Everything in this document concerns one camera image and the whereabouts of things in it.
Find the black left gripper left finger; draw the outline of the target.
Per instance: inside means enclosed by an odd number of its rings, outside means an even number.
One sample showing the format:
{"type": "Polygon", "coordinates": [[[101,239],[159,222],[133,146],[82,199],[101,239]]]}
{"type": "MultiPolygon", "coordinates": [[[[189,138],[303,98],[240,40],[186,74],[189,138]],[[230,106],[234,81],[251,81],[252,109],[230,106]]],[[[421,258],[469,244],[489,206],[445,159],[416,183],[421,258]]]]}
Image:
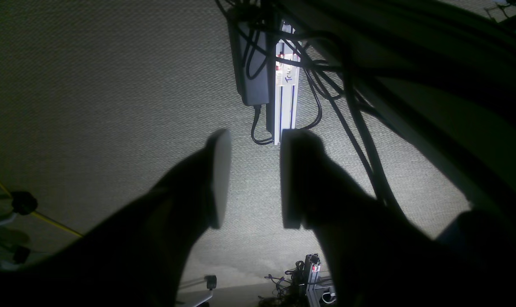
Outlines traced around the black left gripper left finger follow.
{"type": "Polygon", "coordinates": [[[0,307],[173,307],[192,247],[222,226],[231,155],[229,130],[215,131],[67,248],[0,271],[0,307]]]}

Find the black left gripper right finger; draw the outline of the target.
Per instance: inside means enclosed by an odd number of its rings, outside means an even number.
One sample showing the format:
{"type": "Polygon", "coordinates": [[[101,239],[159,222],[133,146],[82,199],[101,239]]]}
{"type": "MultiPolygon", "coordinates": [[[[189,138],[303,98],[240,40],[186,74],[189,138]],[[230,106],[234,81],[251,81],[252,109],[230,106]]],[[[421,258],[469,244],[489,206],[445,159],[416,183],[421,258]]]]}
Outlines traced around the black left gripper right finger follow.
{"type": "Polygon", "coordinates": [[[369,196],[308,130],[284,130],[283,223],[311,229],[340,307],[516,307],[516,238],[465,211],[433,240],[369,196]]]}

